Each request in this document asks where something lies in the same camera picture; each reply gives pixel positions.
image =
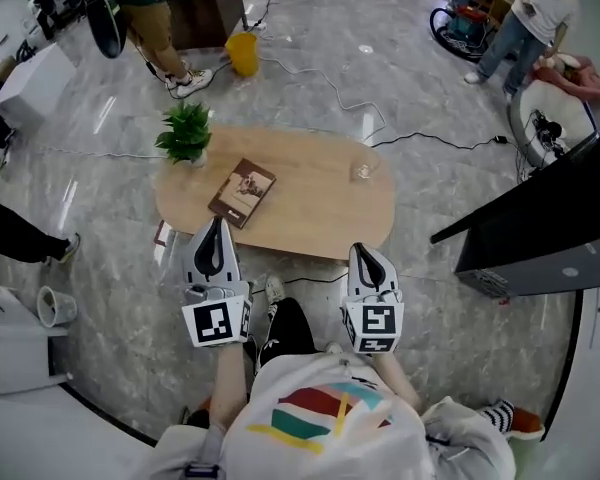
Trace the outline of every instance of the white cup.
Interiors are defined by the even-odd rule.
[[[48,286],[40,288],[36,305],[42,325],[49,328],[71,322],[78,314],[76,300],[71,295],[57,292]]]

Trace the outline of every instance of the yellow bucket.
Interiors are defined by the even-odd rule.
[[[253,76],[258,71],[257,38],[249,32],[231,36],[225,44],[233,69],[242,76]]]

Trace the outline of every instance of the green plant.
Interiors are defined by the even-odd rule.
[[[156,147],[164,149],[174,164],[181,160],[193,162],[200,158],[211,139],[209,109],[200,103],[188,105],[180,102],[164,115],[163,122],[171,131],[158,135]]]

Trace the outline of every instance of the book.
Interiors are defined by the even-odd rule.
[[[209,209],[242,229],[276,181],[273,173],[243,158],[209,203]]]

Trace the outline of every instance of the gray floor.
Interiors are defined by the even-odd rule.
[[[259,18],[266,0],[253,4]],[[387,127],[373,141],[420,130],[471,145],[508,134],[500,72],[481,88],[461,80],[470,66],[442,50],[428,30],[441,0],[273,0],[260,53],[292,70],[319,68],[343,103],[373,101]],[[191,345],[180,312],[179,253],[188,237],[172,236],[160,256],[153,238],[160,217],[152,182],[160,159],[62,153],[155,155],[160,112],[173,105],[130,48],[115,61],[96,50],[86,22],[59,41],[78,66],[55,116],[14,147],[0,173],[0,201],[49,232],[79,231],[70,266],[27,265],[0,257],[0,284],[33,307],[43,283],[75,296],[80,313],[57,343],[72,385],[124,422],[157,437],[181,407],[211,389],[214,350]],[[359,46],[371,46],[364,53]],[[217,67],[221,51],[190,52],[195,67]],[[228,68],[190,101],[217,121],[316,128],[361,140],[381,124],[371,107],[344,112],[317,73],[292,76],[262,62],[250,79]],[[111,106],[102,119],[102,110]],[[383,252],[395,263],[406,302],[397,355],[429,402],[451,395],[480,404],[498,395],[545,414],[564,361],[571,297],[524,297],[501,305],[457,282],[463,237],[435,247],[429,236],[515,184],[511,146],[472,153],[414,138],[378,151],[394,169],[395,225]],[[333,279],[342,265],[240,247],[245,277],[261,287],[267,273],[284,279]],[[344,285],[298,282],[289,292],[304,306],[317,345],[347,343],[338,304]],[[263,295],[255,299],[265,332]]]

